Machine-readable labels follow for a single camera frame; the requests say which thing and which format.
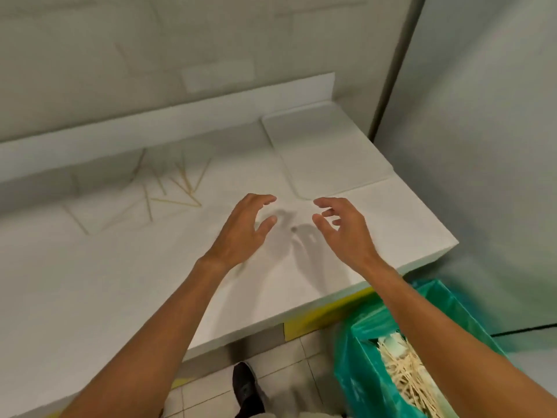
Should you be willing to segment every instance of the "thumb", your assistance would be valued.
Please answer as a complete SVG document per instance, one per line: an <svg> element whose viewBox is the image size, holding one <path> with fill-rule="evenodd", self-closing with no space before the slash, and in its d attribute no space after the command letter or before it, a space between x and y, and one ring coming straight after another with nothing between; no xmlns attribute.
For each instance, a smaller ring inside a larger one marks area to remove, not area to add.
<svg viewBox="0 0 557 418"><path fill-rule="evenodd" d="M264 219L257 230L255 231L258 235L262 236L263 239L267 236L268 232L271 231L273 226L277 223L277 216L271 216Z"/></svg>
<svg viewBox="0 0 557 418"><path fill-rule="evenodd" d="M321 214L314 214L311 218L319 231L323 234L325 240L329 242L331 236L335 235L337 231L332 228L331 224Z"/></svg>

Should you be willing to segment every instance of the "forearm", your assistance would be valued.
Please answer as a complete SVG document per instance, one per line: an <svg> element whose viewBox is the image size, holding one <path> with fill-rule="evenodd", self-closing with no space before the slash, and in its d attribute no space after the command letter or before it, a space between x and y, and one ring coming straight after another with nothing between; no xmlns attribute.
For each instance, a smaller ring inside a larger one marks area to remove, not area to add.
<svg viewBox="0 0 557 418"><path fill-rule="evenodd" d="M557 399L428 302L391 267L364 278L461 418L555 416Z"/></svg>
<svg viewBox="0 0 557 418"><path fill-rule="evenodd" d="M157 417L225 274L219 264L198 260L185 282L85 387L62 418Z"/></svg>

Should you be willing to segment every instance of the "black pants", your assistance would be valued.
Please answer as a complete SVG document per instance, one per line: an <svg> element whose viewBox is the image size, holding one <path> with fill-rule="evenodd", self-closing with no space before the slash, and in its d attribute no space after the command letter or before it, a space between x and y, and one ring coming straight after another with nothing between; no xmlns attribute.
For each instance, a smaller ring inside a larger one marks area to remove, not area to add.
<svg viewBox="0 0 557 418"><path fill-rule="evenodd" d="M244 400L236 418L248 418L257 414L263 414L263 412L265 412L265 407L263 406L261 398L253 394Z"/></svg>

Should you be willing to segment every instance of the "green trash bag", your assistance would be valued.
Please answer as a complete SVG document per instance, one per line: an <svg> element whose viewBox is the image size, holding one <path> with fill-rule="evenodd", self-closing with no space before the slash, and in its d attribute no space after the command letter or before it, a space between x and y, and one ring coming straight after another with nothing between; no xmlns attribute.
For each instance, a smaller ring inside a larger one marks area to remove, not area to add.
<svg viewBox="0 0 557 418"><path fill-rule="evenodd" d="M505 355L441 281L416 290L460 327ZM379 296L358 308L345 322L335 346L335 375L356 418L426 418L400 395L370 339L399 330Z"/></svg>

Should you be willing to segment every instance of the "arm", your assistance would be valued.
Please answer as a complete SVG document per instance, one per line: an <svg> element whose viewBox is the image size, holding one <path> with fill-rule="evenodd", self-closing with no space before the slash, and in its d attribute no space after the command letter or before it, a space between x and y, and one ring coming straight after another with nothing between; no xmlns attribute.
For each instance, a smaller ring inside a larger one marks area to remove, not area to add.
<svg viewBox="0 0 557 418"><path fill-rule="evenodd" d="M344 198L313 221L333 252L381 296L460 418L557 416L557 399L429 303L381 259L364 217ZM324 217L338 216L332 224Z"/></svg>
<svg viewBox="0 0 557 418"><path fill-rule="evenodd" d="M276 198L248 194L234 208L209 251L61 418L156 418L178 366L219 283L263 244L277 218L254 229L257 212Z"/></svg>

